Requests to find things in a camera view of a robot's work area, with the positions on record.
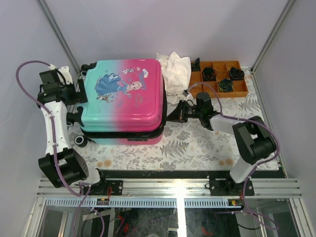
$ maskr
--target floral tablecloth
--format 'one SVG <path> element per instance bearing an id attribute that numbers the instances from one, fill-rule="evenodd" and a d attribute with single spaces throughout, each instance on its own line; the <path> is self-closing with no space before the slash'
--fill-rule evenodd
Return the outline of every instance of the floral tablecloth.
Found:
<path id="1" fill-rule="evenodd" d="M 262 112 L 249 71 L 245 80 L 249 93 L 245 98 L 221 98 L 223 113 L 240 118 Z M 218 102 L 212 99 L 214 109 Z M 168 113 L 176 105 L 168 104 Z M 80 148 L 74 138 L 82 134 L 78 124 L 69 129 L 69 137 L 76 151 L 88 166 L 119 170 L 230 170 L 239 159 L 236 140 L 232 135 L 203 128 L 198 119 L 187 123 L 167 122 L 162 140 L 150 146 L 96 145 L 89 143 Z M 261 170 L 277 170 L 277 162 L 261 165 Z"/>

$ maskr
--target suitcase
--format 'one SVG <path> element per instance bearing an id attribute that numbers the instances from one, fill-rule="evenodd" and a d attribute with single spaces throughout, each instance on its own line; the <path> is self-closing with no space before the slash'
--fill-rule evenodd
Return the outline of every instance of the suitcase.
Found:
<path id="1" fill-rule="evenodd" d="M 98 61 L 83 65 L 87 103 L 80 128 L 97 144 L 151 145 L 162 139 L 167 101 L 155 59 Z"/>

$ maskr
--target blue dress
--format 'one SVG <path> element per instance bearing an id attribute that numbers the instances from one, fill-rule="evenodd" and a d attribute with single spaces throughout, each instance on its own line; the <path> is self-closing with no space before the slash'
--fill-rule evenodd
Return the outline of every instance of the blue dress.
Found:
<path id="1" fill-rule="evenodd" d="M 118 75 L 115 74 L 106 74 L 95 86 L 95 90 L 98 95 L 106 95 L 110 93 L 115 93 L 118 91 L 126 91 L 127 90 L 127 83 L 125 83 Z"/>

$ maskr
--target crumpled white fabric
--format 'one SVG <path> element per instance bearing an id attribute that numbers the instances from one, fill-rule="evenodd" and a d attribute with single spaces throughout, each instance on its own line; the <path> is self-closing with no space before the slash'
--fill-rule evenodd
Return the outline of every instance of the crumpled white fabric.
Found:
<path id="1" fill-rule="evenodd" d="M 189 57 L 180 58 L 173 52 L 170 56 L 156 53 L 156 59 L 161 64 L 167 101 L 171 104 L 185 100 L 182 92 L 189 87 L 191 77 L 191 61 Z"/>

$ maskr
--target princess illustration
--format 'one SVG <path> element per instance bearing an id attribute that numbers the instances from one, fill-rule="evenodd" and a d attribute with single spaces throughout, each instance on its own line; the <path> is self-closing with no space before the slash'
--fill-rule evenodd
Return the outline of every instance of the princess illustration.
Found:
<path id="1" fill-rule="evenodd" d="M 138 90 L 142 87 L 142 83 L 140 81 L 134 81 L 130 84 L 124 82 L 118 75 L 111 73 L 110 75 L 106 74 L 102 78 L 97 81 L 95 86 L 95 90 L 98 93 L 97 99 L 106 100 L 109 97 L 108 94 L 116 93 L 122 91 L 123 94 L 131 97 L 129 91 Z"/>

